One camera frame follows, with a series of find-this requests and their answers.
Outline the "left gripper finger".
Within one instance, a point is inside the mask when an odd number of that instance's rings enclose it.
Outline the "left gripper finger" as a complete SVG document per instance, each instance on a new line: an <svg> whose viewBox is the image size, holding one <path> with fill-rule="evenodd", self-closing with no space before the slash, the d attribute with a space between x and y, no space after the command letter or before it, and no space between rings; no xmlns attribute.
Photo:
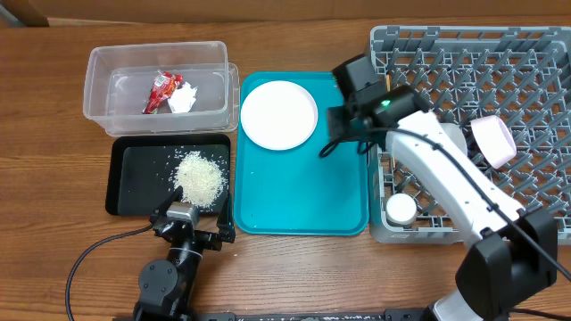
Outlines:
<svg viewBox="0 0 571 321"><path fill-rule="evenodd" d="M233 218L232 196L229 193L224 201L220 215L217 220L219 229L219 239L223 243L234 243L236 239L236 229Z"/></svg>
<svg viewBox="0 0 571 321"><path fill-rule="evenodd" d="M180 202L183 196L183 187L178 186L174 192L164 201L162 202L153 212L153 218L158 219L159 217L165 216L169 207L174 202Z"/></svg>

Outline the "white plate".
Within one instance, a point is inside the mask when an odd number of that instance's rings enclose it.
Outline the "white plate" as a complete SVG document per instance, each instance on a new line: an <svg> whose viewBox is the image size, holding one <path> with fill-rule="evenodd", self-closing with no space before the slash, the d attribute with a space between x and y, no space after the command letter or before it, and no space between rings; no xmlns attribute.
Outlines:
<svg viewBox="0 0 571 321"><path fill-rule="evenodd" d="M258 146L285 151L303 144L319 120L312 95L294 82L274 80L255 87L244 99L240 122Z"/></svg>

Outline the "white tissue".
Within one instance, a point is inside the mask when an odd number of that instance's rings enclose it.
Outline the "white tissue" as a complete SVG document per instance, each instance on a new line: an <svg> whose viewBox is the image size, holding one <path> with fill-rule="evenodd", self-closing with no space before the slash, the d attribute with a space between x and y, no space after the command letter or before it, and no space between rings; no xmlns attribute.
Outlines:
<svg viewBox="0 0 571 321"><path fill-rule="evenodd" d="M197 87L192 87L185 82L182 87L176 89L168 99L168 105L172 113L190 112L196 102Z"/></svg>

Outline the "white cup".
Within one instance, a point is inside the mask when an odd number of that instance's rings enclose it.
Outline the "white cup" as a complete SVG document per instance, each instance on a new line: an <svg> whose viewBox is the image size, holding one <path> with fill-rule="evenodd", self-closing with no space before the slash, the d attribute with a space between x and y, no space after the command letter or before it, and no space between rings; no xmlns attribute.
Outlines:
<svg viewBox="0 0 571 321"><path fill-rule="evenodd" d="M385 205L386 219L392 226L411 226L417 217L417 204L405 193L391 195Z"/></svg>

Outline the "grey bowl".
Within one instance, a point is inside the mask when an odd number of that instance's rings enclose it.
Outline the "grey bowl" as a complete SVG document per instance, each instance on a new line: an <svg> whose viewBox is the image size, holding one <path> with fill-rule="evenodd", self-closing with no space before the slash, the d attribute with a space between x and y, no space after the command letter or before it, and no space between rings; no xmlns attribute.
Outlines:
<svg viewBox="0 0 571 321"><path fill-rule="evenodd" d="M467 156L467 140L460 127L453 123L441 123L441 127L444 135L444 138L441 139L441 143L444 145L444 149L450 154L462 153Z"/></svg>

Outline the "red snack wrapper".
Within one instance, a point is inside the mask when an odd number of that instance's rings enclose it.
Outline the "red snack wrapper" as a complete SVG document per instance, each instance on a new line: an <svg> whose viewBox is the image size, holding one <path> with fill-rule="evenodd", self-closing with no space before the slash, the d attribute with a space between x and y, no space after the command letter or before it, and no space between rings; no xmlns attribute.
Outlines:
<svg viewBox="0 0 571 321"><path fill-rule="evenodd" d="M153 81L153 87L150 91L147 105L142 113L156 114L162 102L172 97L174 91L182 84L183 79L182 75L160 71L159 75Z"/></svg>

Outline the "pink small bowl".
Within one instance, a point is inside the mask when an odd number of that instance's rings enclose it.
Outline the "pink small bowl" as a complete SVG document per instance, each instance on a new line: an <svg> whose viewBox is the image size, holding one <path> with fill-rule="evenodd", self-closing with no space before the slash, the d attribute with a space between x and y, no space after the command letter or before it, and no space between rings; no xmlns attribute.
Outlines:
<svg viewBox="0 0 571 321"><path fill-rule="evenodd" d="M501 168L517 155L514 138L500 117L491 115L474 119L470 125L478 148L494 169Z"/></svg>

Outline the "wooden chopstick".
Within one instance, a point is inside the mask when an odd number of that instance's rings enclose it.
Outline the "wooden chopstick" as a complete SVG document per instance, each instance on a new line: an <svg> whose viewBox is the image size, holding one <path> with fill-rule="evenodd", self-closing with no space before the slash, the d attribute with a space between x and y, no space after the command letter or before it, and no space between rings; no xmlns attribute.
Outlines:
<svg viewBox="0 0 571 321"><path fill-rule="evenodd" d="M387 91L391 91L392 89L391 82L392 82L391 76L389 74L385 74L385 84Z"/></svg>

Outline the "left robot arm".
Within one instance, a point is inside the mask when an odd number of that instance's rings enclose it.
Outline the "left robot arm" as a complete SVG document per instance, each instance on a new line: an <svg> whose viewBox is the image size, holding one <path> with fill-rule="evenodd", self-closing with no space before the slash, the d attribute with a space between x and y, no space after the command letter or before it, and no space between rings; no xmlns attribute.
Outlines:
<svg viewBox="0 0 571 321"><path fill-rule="evenodd" d="M200 211L183 202L182 196L183 189L176 188L150 217L154 235L170 248L164 259L150 261L139 274L140 294L133 310L136 321L194 319L188 302L203 253L220 251L224 243L236 239L230 195L217 213L216 232L197 228Z"/></svg>

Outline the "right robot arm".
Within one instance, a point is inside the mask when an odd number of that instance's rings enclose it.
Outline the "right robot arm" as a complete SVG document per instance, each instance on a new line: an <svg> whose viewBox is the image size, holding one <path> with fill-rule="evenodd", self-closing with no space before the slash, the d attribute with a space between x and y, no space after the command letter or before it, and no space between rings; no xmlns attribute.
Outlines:
<svg viewBox="0 0 571 321"><path fill-rule="evenodd" d="M343 104L327 111L330 141L320 157L344 142L358 142L360 154L385 149L451 216L468 248L455 291L422 319L506 320L568 273L557 261L554 217L526 210L488 179L444 133L427 99L410 86L388 90L363 54L332 73Z"/></svg>

